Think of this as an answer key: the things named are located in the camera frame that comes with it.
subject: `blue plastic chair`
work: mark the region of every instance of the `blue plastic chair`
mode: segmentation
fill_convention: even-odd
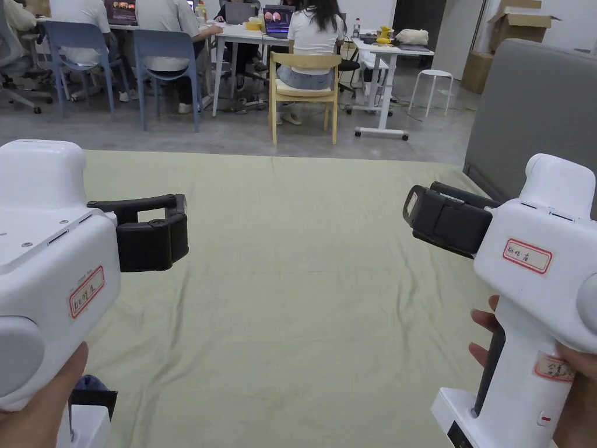
[[[201,93],[198,80],[197,67],[195,64],[195,50],[193,42],[187,33],[172,31],[154,31],[146,29],[136,29],[133,31],[135,37],[135,60],[137,61],[137,88],[139,91],[139,107],[141,108],[141,126],[147,130],[145,120],[145,98],[143,94],[143,73],[146,72],[153,78],[153,93],[155,96],[155,111],[159,117],[159,82],[173,81],[188,76],[191,82],[193,92],[193,120],[195,121],[195,132],[199,132],[199,112],[198,107],[201,101],[198,95]],[[144,63],[145,57],[178,57],[189,60],[185,72],[181,75],[164,75],[149,70]]]
[[[90,104],[86,72],[98,65],[101,65],[104,69],[104,74],[106,75],[108,99],[110,100],[110,115],[112,119],[114,119],[114,96],[112,94],[111,67],[120,66],[120,72],[122,74],[122,79],[124,80],[124,87],[129,97],[130,92],[128,90],[128,81],[124,72],[122,61],[120,59],[116,59],[115,61],[110,62],[108,59],[106,41],[104,40],[101,30],[97,26],[91,25],[90,23],[58,22],[55,20],[44,22],[44,27],[48,32],[48,41],[52,54],[52,70],[56,79],[56,90],[58,91],[58,99],[60,103],[60,109],[62,111],[62,117],[66,117],[66,111],[64,109],[64,95],[62,93],[62,77],[60,76],[61,67],[64,65],[71,70],[82,72],[81,78],[83,79],[83,88],[85,89],[87,104]],[[69,61],[67,58],[65,58],[65,56],[60,54],[61,47],[92,48],[100,53],[100,62],[99,64],[95,65],[78,65]]]

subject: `gray floor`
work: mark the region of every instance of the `gray floor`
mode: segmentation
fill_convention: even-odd
[[[403,67],[394,83],[394,95],[404,102],[410,100],[418,70]],[[34,115],[30,109],[0,102],[0,144],[14,139],[68,140],[84,149],[113,151],[172,151],[210,154],[276,155],[289,157],[329,157],[390,159],[407,161],[436,161],[462,166],[470,129],[475,117],[479,96],[461,90],[454,83],[451,109],[444,116],[449,81],[439,79],[433,109],[425,118],[425,108],[431,78],[423,77],[411,116],[408,106],[395,105],[395,113],[388,127],[405,129],[410,140],[400,138],[355,137],[354,127],[377,127],[378,117],[365,112],[338,116],[338,143],[331,144],[331,132],[323,131],[323,106],[297,105],[296,111],[303,125],[284,124],[278,130],[278,145],[272,144],[267,127],[267,110],[249,111],[247,115],[210,111],[201,115],[199,134],[193,133],[191,115],[176,114],[176,105],[162,104],[158,121],[153,111],[153,98],[147,98],[149,131],[140,128],[139,104],[118,103],[116,121],[110,121],[105,95],[95,96],[89,108],[85,102],[67,103],[67,118],[62,120],[57,102],[42,104],[43,113]],[[350,103],[344,93],[341,103]]]

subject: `person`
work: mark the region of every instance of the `person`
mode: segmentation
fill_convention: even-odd
[[[2,448],[56,448],[64,408],[83,375],[88,353],[84,342],[54,379],[40,389],[23,410],[0,412]]]
[[[142,29],[157,31],[175,31],[187,33],[193,41],[195,58],[205,46],[205,40],[210,36],[222,33],[222,28],[212,25],[199,31],[195,13],[186,0],[137,0],[137,23]],[[148,57],[146,67],[163,75],[181,75],[186,71],[189,63],[194,60],[175,57]],[[179,93],[179,113],[193,112],[193,91],[190,78],[183,76],[174,81]]]
[[[22,4],[14,0],[4,0],[4,15],[6,22],[13,35],[19,42],[19,52],[21,57],[27,54],[22,42],[19,41],[17,32],[31,31],[37,25],[37,20],[30,8],[24,8]]]
[[[232,3],[244,3],[245,0],[230,0]],[[226,4],[224,3],[220,11],[216,15],[217,22],[226,21]],[[226,43],[228,54],[226,61],[232,61],[232,42]],[[238,44],[238,53],[236,57],[236,90],[242,91],[245,87],[245,74],[247,72],[247,65],[253,64],[256,72],[265,72],[267,67],[261,62],[261,55],[259,54],[259,46],[254,44]]]
[[[304,0],[304,9],[290,19],[288,52],[294,54],[335,54],[336,46],[344,44],[346,23],[340,15],[338,0]],[[321,90],[334,82],[334,71],[328,69],[299,69],[281,66],[277,77],[293,88]],[[282,120],[295,125],[302,124],[292,112],[277,113],[278,124]]]
[[[490,297],[489,305],[493,311],[497,309],[499,300],[500,296]],[[499,326],[493,313],[474,309],[471,317],[476,324],[492,333]],[[486,349],[471,343],[469,352],[485,367],[488,357]],[[597,355],[580,353],[562,344],[558,344],[558,352],[576,369],[577,374],[553,440],[558,448],[594,447],[597,440]]]
[[[60,20],[61,22],[91,23],[97,26],[104,35],[104,40],[108,48],[108,59],[114,61],[120,58],[124,67],[131,93],[130,98],[124,87],[124,79],[122,79],[120,70],[118,68],[112,69],[118,85],[120,101],[128,103],[130,100],[139,99],[137,91],[133,87],[137,85],[135,74],[131,69],[128,59],[124,55],[124,40],[120,39],[119,41],[111,32],[106,7],[102,0],[54,0],[52,2],[52,19]],[[66,58],[75,64],[97,65],[100,61],[100,53],[93,48],[66,47],[62,48],[62,50]]]

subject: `yellow wooden chair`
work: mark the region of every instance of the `yellow wooden chair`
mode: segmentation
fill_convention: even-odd
[[[276,126],[276,101],[325,103],[324,131],[328,130],[329,112],[331,104],[334,108],[333,137],[336,144],[338,132],[338,65],[342,57],[337,54],[302,55],[280,54],[270,55],[269,80],[269,125],[272,128],[273,144],[278,144],[278,130]],[[324,90],[303,90],[292,88],[276,78],[276,64],[301,69],[334,69],[334,88]]]

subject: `handwritten label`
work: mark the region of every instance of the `handwritten label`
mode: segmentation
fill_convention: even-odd
[[[70,295],[70,317],[76,319],[104,287],[104,268],[99,267]]]
[[[417,203],[417,199],[418,199],[417,194],[413,193],[413,195],[411,196],[411,200],[408,202],[408,205],[407,205],[407,213],[409,216],[413,212],[414,206]]]
[[[543,275],[549,268],[553,254],[540,247],[531,246],[530,244],[511,238],[506,243],[503,257],[523,268]]]
[[[541,378],[562,383],[571,383],[576,375],[576,371],[566,361],[545,353],[539,354],[534,371]]]

